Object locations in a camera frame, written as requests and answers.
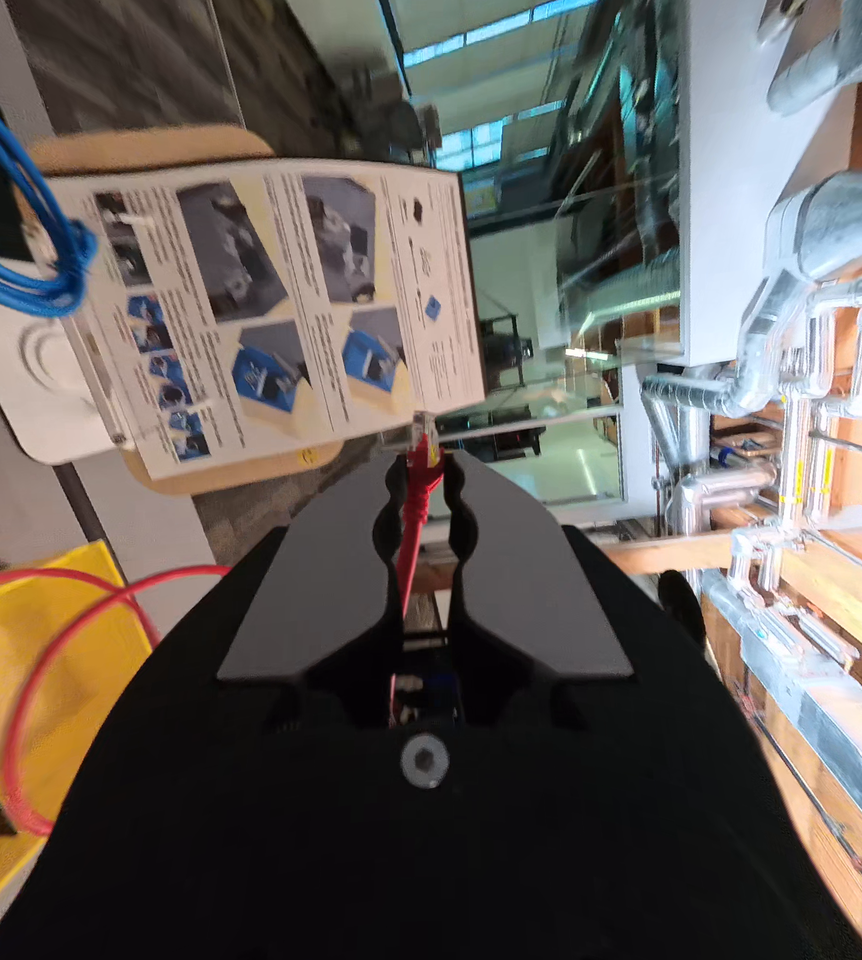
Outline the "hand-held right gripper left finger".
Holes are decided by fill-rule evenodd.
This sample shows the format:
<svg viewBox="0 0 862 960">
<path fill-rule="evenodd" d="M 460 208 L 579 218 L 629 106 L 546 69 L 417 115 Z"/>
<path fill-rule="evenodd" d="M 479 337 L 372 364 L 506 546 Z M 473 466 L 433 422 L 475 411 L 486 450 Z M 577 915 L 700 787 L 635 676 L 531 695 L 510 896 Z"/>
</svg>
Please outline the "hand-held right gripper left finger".
<svg viewBox="0 0 862 960">
<path fill-rule="evenodd" d="M 297 516 L 218 669 L 220 682 L 326 693 L 356 726 L 389 726 L 403 639 L 392 561 L 407 490 L 405 458 L 383 453 Z"/>
</svg>

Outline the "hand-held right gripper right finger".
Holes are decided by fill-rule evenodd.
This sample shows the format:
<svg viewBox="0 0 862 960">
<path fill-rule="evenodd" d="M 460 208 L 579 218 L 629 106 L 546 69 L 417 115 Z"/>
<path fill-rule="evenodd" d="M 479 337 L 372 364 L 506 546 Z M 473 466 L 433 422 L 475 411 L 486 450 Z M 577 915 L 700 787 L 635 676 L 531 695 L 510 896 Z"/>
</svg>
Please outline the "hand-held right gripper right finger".
<svg viewBox="0 0 862 960">
<path fill-rule="evenodd" d="M 457 558 L 451 647 L 467 723 L 492 726 L 518 694 L 624 682 L 633 666 L 553 514 L 464 451 L 446 457 Z"/>
</svg>

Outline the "wooden beam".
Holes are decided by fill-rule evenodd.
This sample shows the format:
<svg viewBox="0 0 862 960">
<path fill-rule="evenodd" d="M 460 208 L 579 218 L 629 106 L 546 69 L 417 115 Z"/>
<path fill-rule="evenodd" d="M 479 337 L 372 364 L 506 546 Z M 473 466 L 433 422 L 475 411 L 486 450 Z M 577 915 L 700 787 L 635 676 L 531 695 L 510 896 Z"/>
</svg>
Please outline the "wooden beam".
<svg viewBox="0 0 862 960">
<path fill-rule="evenodd" d="M 628 575 L 657 575 L 666 570 L 721 570 L 731 560 L 731 534 L 707 532 L 604 544 L 601 550 Z"/>
</svg>

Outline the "black pole stand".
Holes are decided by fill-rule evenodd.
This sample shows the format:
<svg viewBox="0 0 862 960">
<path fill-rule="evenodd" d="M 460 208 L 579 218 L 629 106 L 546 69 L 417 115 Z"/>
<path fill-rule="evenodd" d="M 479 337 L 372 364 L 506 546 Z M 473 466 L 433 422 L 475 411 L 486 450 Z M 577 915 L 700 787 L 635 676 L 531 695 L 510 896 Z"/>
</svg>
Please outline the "black pole stand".
<svg viewBox="0 0 862 960">
<path fill-rule="evenodd" d="M 656 589 L 659 604 L 667 616 L 702 649 L 706 630 L 701 602 L 684 575 L 677 570 L 665 570 L 658 576 Z"/>
</svg>

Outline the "printed instruction sheet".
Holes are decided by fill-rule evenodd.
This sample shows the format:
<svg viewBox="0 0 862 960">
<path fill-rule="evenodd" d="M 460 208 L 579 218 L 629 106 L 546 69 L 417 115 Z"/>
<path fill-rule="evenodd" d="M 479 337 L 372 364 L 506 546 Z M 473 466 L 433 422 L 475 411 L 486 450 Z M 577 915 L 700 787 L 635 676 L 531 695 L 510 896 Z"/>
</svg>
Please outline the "printed instruction sheet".
<svg viewBox="0 0 862 960">
<path fill-rule="evenodd" d="M 461 175 L 265 158 L 51 179 L 74 320 L 154 484 L 485 399 Z"/>
</svg>

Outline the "silver ventilation ducts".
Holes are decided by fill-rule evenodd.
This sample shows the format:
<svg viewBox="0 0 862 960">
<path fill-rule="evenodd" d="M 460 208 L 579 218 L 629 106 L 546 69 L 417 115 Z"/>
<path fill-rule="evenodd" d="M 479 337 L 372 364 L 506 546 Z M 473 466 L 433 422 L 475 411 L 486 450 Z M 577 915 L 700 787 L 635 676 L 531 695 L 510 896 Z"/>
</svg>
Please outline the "silver ventilation ducts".
<svg viewBox="0 0 862 960">
<path fill-rule="evenodd" d="M 804 484 L 813 453 L 831 438 L 812 428 L 813 415 L 859 419 L 862 415 L 862 277 L 841 280 L 862 266 L 862 171 L 836 172 L 779 199 L 767 213 L 752 212 L 750 227 L 737 224 L 759 196 L 775 196 L 784 181 L 758 187 L 759 168 L 773 173 L 781 154 L 782 126 L 821 98 L 862 83 L 862 2 L 841 2 L 837 27 L 779 71 L 767 92 L 752 64 L 751 40 L 737 40 L 749 27 L 754 2 L 685 2 L 683 34 L 685 143 L 681 171 L 690 182 L 701 174 L 699 152 L 722 136 L 732 155 L 714 201 L 704 202 L 698 187 L 684 190 L 682 237 L 688 269 L 684 307 L 688 319 L 699 307 L 734 306 L 724 282 L 701 245 L 723 234 L 759 233 L 761 279 L 737 334 L 734 371 L 725 378 L 655 374 L 641 395 L 662 454 L 685 451 L 690 433 L 674 425 L 670 411 L 738 419 L 773 400 L 790 403 L 778 464 L 747 462 L 682 476 L 672 507 L 684 536 L 696 537 L 695 524 L 709 511 L 707 499 L 734 506 L 777 484 L 782 496 L 776 522 L 751 525 L 729 534 L 725 559 L 680 560 L 689 588 L 708 592 L 730 616 L 750 655 L 752 672 L 782 708 L 823 765 L 862 812 L 862 687 L 848 669 L 849 647 L 814 615 L 774 597 L 778 562 L 808 532 L 819 529 L 814 506 L 820 499 Z"/>
</svg>

